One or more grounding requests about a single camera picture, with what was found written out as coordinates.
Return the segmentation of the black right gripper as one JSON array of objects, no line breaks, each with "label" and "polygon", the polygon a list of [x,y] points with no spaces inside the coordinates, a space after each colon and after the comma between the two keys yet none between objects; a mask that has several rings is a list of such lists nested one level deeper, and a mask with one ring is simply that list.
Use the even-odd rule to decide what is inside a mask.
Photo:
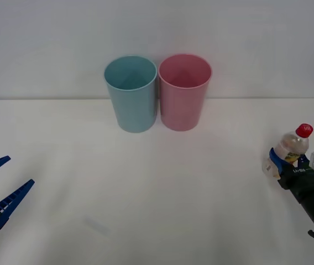
[{"label": "black right gripper", "polygon": [[279,175],[278,183],[284,190],[289,190],[298,203],[314,195],[314,169],[309,167],[310,160],[301,155],[297,160],[297,167],[279,158],[274,148],[269,151],[271,162],[275,165]]}]

